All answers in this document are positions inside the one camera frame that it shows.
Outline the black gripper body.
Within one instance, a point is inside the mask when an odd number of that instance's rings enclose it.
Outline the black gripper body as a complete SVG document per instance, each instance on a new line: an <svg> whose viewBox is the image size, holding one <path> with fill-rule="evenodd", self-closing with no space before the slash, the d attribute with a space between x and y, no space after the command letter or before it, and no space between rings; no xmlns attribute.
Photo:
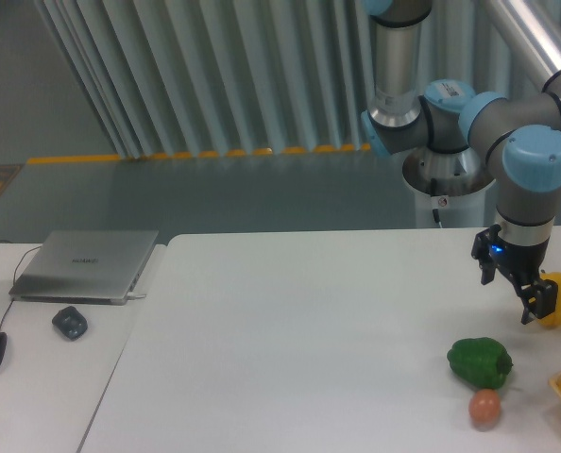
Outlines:
<svg viewBox="0 0 561 453"><path fill-rule="evenodd" d="M500 236L498 224L479 232L473 241L471 257L478 261L492 259L499 271L515 287L532 284L539 276L549 240L534 245L520 245Z"/></svg>

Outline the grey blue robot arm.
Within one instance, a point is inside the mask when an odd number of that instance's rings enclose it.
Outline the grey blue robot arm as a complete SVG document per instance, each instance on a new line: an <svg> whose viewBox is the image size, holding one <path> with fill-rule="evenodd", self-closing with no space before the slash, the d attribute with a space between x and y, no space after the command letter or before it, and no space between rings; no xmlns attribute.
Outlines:
<svg viewBox="0 0 561 453"><path fill-rule="evenodd" d="M538 93L511 101L437 80L416 92L421 27L429 1L367 1L376 31L375 93L362 114L381 156L412 150L419 169L404 178L433 198L475 193L495 182L494 223L472 257L481 281L504 276L523 306L522 322L561 323L561 281L541 263L561 200L561 28L534 1L486 1L484 9Z"/></svg>

